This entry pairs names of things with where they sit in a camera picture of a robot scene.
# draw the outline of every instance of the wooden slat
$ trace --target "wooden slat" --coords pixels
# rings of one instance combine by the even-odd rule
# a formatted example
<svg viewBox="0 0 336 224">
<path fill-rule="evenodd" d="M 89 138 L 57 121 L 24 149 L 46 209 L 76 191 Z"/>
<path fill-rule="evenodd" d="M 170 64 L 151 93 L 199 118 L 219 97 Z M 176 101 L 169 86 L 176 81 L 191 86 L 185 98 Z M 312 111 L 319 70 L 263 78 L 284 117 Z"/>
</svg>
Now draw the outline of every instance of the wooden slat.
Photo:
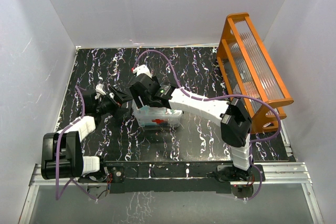
<svg viewBox="0 0 336 224">
<path fill-rule="evenodd" d="M 229 79 L 227 78 L 222 59 L 220 57 L 217 57 L 217 61 L 218 61 L 219 69 L 220 69 L 220 71 L 223 75 L 223 79 L 224 79 L 224 82 L 225 82 L 225 85 L 226 85 L 227 92 L 229 94 L 232 94 L 232 89 L 231 89 L 231 86 L 230 86 L 230 83 L 229 83 Z"/>
<path fill-rule="evenodd" d="M 241 54 L 243 55 L 243 57 L 245 59 L 248 70 L 250 71 L 250 73 L 252 75 L 252 78 L 254 80 L 254 83 L 256 84 L 259 95 L 260 95 L 260 97 L 263 101 L 267 101 L 268 98 L 267 98 L 266 93 L 264 91 L 263 85 L 261 85 L 261 82 L 260 82 L 260 79 L 259 79 L 258 74 L 256 72 L 256 69 L 254 68 L 254 66 L 252 64 L 252 61 L 251 61 L 251 59 L 250 59 L 250 57 L 249 57 L 249 55 L 248 55 L 248 53 L 245 49 L 244 43 L 243 43 L 243 41 L 242 41 L 242 39 L 239 35 L 239 32 L 238 32 L 238 30 L 237 30 L 237 28 L 236 28 L 236 26 L 235 26 L 235 24 L 234 24 L 234 22 L 231 18 L 228 19 L 228 22 L 230 24 L 230 27 L 231 27 L 231 30 L 232 30 L 234 36 L 236 37 L 238 46 L 239 46 L 239 48 L 242 52 Z"/>
<path fill-rule="evenodd" d="M 238 71 L 238 69 L 237 69 L 237 66 L 236 66 L 236 64 L 235 64 L 235 61 L 234 61 L 234 59 L 233 59 L 233 56 L 232 56 L 232 54 L 231 54 L 231 51 L 230 51 L 230 49 L 229 49 L 229 46 L 228 46 L 226 40 L 222 39 L 222 45 L 224 46 L 224 49 L 225 49 L 225 51 L 226 51 L 227 58 L 228 58 L 228 60 L 229 60 L 229 62 L 230 62 L 230 64 L 231 64 L 232 70 L 233 70 L 233 72 L 234 72 L 234 74 L 235 74 L 235 76 L 236 76 L 236 79 L 237 79 L 237 82 L 238 82 L 240 91 L 242 92 L 242 94 L 247 95 L 246 90 L 245 90 L 245 87 L 244 87 L 244 84 L 243 84 L 243 81 L 242 81 L 242 79 L 241 79 L 241 77 L 240 77 L 239 71 Z M 252 118 L 252 116 L 254 115 L 254 110 L 253 110 L 253 108 L 252 108 L 252 105 L 251 105 L 251 103 L 250 103 L 250 100 L 248 100 L 248 99 L 244 99 L 244 100 L 245 100 L 245 104 L 246 104 L 247 111 L 248 111 L 248 113 L 250 114 L 250 116 L 251 116 L 251 118 Z"/>
<path fill-rule="evenodd" d="M 256 30 L 256 28 L 254 27 L 254 25 L 253 25 L 253 23 L 252 23 L 250 17 L 249 17 L 249 16 L 246 16 L 246 17 L 245 17 L 245 20 L 246 20 L 246 23 L 247 23 L 248 27 L 250 28 L 250 30 L 251 30 L 251 32 L 252 32 L 252 34 L 253 34 L 253 36 L 254 36 L 254 38 L 255 38 L 257 44 L 258 44 L 258 46 L 259 46 L 259 48 L 260 48 L 262 54 L 264 55 L 265 60 L 266 60 L 266 62 L 268 63 L 268 66 L 269 66 L 271 72 L 273 73 L 273 75 L 274 75 L 274 77 L 275 77 L 275 79 L 276 79 L 276 81 L 277 81 L 277 83 L 278 83 L 278 85 L 279 85 L 279 87 L 280 87 L 280 89 L 281 89 L 281 91 L 282 91 L 283 96 L 284 96 L 285 98 L 290 98 L 290 94 L 289 94 L 289 92 L 288 92 L 288 90 L 287 90 L 285 84 L 283 83 L 282 78 L 280 77 L 280 75 L 279 75 L 279 73 L 278 73 L 276 67 L 274 66 L 274 63 L 273 63 L 273 61 L 271 60 L 271 58 L 270 58 L 270 56 L 269 56 L 269 54 L 268 54 L 268 52 L 267 52 L 267 50 L 266 50 L 266 48 L 265 48 L 265 46 L 264 46 L 264 43 L 263 43 L 263 41 L 261 40 L 261 38 L 259 37 L 259 35 L 258 35 L 258 33 L 257 33 L 257 30 Z"/>
</svg>

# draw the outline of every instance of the wooden frame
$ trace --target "wooden frame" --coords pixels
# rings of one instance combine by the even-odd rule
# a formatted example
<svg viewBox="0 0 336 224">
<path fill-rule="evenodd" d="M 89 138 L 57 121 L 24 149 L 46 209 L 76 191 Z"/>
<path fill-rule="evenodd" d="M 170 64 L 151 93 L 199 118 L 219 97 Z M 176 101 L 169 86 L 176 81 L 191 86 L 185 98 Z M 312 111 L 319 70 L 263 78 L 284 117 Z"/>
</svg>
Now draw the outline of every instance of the wooden frame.
<svg viewBox="0 0 336 224">
<path fill-rule="evenodd" d="M 276 80 L 276 83 L 283 95 L 283 98 L 279 98 L 277 100 L 271 100 L 267 97 L 265 89 L 263 85 L 261 84 L 260 78 L 257 74 L 257 71 L 255 69 L 255 66 L 253 62 L 251 61 L 251 58 L 249 54 L 247 53 L 247 50 L 244 46 L 244 42 L 242 38 L 240 37 L 240 34 L 238 32 L 238 29 L 236 27 L 237 22 L 245 21 L 248 28 L 250 29 L 250 32 L 252 33 L 256 45 L 259 47 L 261 53 L 263 54 L 265 61 L 273 74 L 274 79 Z M 250 72 L 250 75 L 253 79 L 253 82 L 256 86 L 256 89 L 259 93 L 259 96 L 261 100 L 268 103 L 272 108 L 277 109 L 278 114 L 281 119 L 286 118 L 286 114 L 284 113 L 282 106 L 286 106 L 293 103 L 293 99 L 291 98 L 285 84 L 283 83 L 276 67 L 274 66 L 264 44 L 263 41 L 260 39 L 256 28 L 254 27 L 252 21 L 249 18 L 248 13 L 237 13 L 237 14 L 230 14 L 227 16 L 222 37 L 220 38 L 220 43 L 218 46 L 217 51 L 217 61 L 219 64 L 220 71 L 222 72 L 224 82 L 226 84 L 227 90 L 229 94 L 233 93 L 233 88 L 230 86 L 229 79 L 226 75 L 225 68 L 223 65 L 223 59 L 227 59 L 232 67 L 233 73 L 237 79 L 238 86 L 240 88 L 240 91 L 244 95 L 248 95 L 243 80 L 241 78 L 241 75 L 239 74 L 239 71 L 237 69 L 237 66 L 234 61 L 234 57 L 232 56 L 232 53 L 229 48 L 229 44 L 231 43 L 237 43 L 239 46 L 239 49 L 241 51 L 241 54 L 244 58 L 244 61 L 246 63 L 246 66 L 248 68 L 248 71 Z M 269 113 L 269 110 L 262 106 L 258 111 L 254 111 L 250 100 L 244 99 L 246 109 L 249 112 L 250 116 L 252 117 L 252 133 L 260 133 L 260 132 L 269 132 L 269 131 L 275 131 L 278 128 L 278 122 L 276 121 L 276 118 L 274 115 Z"/>
</svg>

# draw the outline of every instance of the red cross symbol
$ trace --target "red cross symbol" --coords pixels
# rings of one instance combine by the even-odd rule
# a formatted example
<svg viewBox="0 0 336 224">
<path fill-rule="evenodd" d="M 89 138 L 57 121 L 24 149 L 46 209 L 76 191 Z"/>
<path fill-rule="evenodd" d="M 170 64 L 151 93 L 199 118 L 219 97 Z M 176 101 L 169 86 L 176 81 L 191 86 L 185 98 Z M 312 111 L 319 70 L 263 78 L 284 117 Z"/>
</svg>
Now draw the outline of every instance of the red cross symbol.
<svg viewBox="0 0 336 224">
<path fill-rule="evenodd" d="M 160 124 L 160 123 L 163 123 L 164 120 L 161 120 L 161 119 L 155 119 L 155 120 L 152 120 L 152 122 L 155 122 L 157 124 Z"/>
</svg>

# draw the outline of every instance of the orange wooden shelf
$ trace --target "orange wooden shelf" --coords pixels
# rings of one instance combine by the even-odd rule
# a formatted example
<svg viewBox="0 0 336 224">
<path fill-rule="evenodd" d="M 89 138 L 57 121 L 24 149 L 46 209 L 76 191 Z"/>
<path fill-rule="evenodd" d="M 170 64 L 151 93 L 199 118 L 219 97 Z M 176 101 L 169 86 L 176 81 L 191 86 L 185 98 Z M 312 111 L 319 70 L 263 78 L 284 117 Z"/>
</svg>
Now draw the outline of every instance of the orange wooden shelf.
<svg viewBox="0 0 336 224">
<path fill-rule="evenodd" d="M 293 103 L 248 13 L 227 16 L 217 61 L 229 94 L 258 98 L 286 118 L 282 106 Z M 252 133 L 275 131 L 278 122 L 265 106 L 244 99 L 252 117 Z"/>
</svg>

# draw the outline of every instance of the wooden dish rack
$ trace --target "wooden dish rack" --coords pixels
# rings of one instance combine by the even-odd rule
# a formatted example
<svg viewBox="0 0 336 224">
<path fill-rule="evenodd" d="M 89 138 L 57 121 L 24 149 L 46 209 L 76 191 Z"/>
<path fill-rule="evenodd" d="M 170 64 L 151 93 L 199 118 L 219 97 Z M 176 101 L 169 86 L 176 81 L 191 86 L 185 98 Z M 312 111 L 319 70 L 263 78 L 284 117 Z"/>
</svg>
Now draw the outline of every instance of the wooden dish rack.
<svg viewBox="0 0 336 224">
<path fill-rule="evenodd" d="M 227 16 L 220 38 L 217 61 L 229 94 L 258 98 L 286 118 L 282 107 L 293 99 L 275 68 L 248 13 Z M 260 103 L 244 99 L 252 118 L 252 133 L 270 132 L 278 128 L 275 116 Z"/>
</svg>

